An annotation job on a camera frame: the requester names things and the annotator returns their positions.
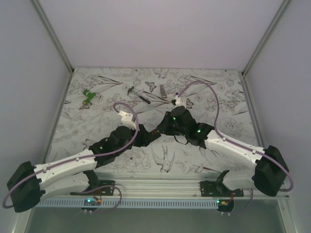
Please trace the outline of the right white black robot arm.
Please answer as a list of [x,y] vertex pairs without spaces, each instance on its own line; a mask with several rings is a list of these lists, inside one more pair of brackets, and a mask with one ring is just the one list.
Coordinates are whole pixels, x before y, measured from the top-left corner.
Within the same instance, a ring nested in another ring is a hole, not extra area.
[[233,139],[211,125],[196,122],[184,106],[166,112],[157,130],[164,135],[183,136],[193,146],[231,156],[247,167],[247,171],[227,169],[219,175],[215,190],[223,197],[232,190],[253,187],[275,197],[282,190],[281,186],[289,173],[278,148],[269,146],[265,149]]

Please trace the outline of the grey metal clip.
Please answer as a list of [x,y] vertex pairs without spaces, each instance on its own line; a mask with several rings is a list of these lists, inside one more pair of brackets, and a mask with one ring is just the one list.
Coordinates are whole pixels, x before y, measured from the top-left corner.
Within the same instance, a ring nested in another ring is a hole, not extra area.
[[160,85],[159,88],[160,88],[161,97],[164,99],[167,98],[167,93],[165,91],[164,85]]

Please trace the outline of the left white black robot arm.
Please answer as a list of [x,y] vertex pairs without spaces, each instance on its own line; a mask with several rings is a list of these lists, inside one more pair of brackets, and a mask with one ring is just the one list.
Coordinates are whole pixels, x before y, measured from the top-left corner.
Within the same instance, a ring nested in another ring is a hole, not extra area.
[[142,124],[138,130],[119,126],[109,137],[67,159],[38,165],[24,162],[7,182],[11,208],[22,213],[49,197],[84,192],[94,195],[99,189],[95,169],[114,162],[132,147],[148,146],[160,136],[158,130],[148,132]]

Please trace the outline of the black fuse box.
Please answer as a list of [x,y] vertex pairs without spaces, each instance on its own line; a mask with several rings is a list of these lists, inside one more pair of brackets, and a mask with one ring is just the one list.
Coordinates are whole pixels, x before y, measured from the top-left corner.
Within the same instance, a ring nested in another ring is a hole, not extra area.
[[159,135],[160,134],[160,132],[157,129],[151,131],[151,133],[152,133],[152,135]]

